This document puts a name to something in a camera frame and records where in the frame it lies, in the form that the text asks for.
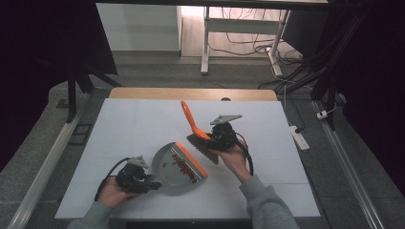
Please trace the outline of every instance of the white wall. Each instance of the white wall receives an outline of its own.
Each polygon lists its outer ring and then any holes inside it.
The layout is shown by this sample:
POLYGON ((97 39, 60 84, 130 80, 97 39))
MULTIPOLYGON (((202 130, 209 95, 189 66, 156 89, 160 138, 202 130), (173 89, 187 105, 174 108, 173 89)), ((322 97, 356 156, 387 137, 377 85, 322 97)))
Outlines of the white wall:
POLYGON ((112 51, 179 51, 181 7, 97 4, 112 51))

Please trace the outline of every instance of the table leg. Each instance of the table leg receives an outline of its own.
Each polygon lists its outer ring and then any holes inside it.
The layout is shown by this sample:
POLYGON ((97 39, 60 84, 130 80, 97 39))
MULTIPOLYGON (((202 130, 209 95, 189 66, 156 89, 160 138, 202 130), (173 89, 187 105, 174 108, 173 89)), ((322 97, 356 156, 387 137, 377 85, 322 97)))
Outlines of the table leg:
POLYGON ((277 47, 280 43, 281 35, 283 34, 284 27, 286 25, 287 17, 289 14, 289 10, 286 10, 286 13, 284 14, 282 20, 280 21, 279 29, 277 31, 276 37, 274 38, 274 43, 271 49, 268 49, 268 58, 270 58, 271 62, 271 68, 274 70, 275 76, 283 76, 283 73, 281 72, 280 65, 277 61, 276 57, 276 52, 277 52, 277 47))
POLYGON ((204 35, 202 47, 202 74, 208 74, 208 35, 209 35, 209 7, 203 8, 204 35))

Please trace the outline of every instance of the white tabletop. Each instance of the white tabletop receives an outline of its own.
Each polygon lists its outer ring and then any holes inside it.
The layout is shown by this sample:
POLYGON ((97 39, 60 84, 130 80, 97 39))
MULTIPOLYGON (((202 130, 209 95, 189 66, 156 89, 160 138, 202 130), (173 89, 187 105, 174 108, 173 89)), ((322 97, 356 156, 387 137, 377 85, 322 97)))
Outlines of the white tabletop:
MULTIPOLYGON (((189 100, 187 104, 206 132, 218 115, 243 115, 231 124, 249 146, 255 174, 264 184, 273 185, 295 217, 320 216, 280 102, 189 100)), ((198 152, 186 140, 190 134, 179 100, 106 99, 55 217, 84 217, 99 183, 119 160, 144 156, 151 165, 159 148, 179 141, 204 167, 208 178, 185 189, 150 191, 122 204, 112 218, 247 219, 239 180, 222 162, 214 165, 198 152)))

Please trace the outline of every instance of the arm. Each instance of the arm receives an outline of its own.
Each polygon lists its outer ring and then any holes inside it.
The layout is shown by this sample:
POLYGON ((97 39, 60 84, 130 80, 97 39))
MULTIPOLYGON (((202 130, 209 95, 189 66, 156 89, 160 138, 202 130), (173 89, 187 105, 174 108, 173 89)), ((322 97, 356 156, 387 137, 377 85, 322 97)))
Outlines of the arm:
POLYGON ((136 193, 125 193, 117 185, 115 177, 109 177, 97 201, 93 202, 83 219, 69 223, 68 229, 108 229, 110 213, 127 198, 137 197, 136 193))
POLYGON ((284 201, 272 186, 266 187, 246 168, 245 154, 235 145, 223 151, 212 150, 220 156, 226 167, 241 181, 240 189, 247 200, 247 212, 252 217, 253 228, 299 228, 284 201))

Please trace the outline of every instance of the orange handle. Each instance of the orange handle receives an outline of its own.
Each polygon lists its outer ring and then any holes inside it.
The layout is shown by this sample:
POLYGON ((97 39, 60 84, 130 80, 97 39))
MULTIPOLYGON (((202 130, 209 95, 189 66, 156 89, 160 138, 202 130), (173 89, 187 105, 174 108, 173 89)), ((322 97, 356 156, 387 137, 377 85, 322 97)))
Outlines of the orange handle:
POLYGON ((197 127, 196 123, 194 122, 193 115, 190 112, 190 109, 187 106, 187 103, 185 101, 181 101, 181 107, 182 110, 184 111, 185 117, 187 118, 188 123, 190 124, 191 130, 193 131, 194 135, 196 135, 199 138, 204 138, 204 139, 211 139, 209 135, 207 135, 204 131, 202 131, 200 128, 197 127))

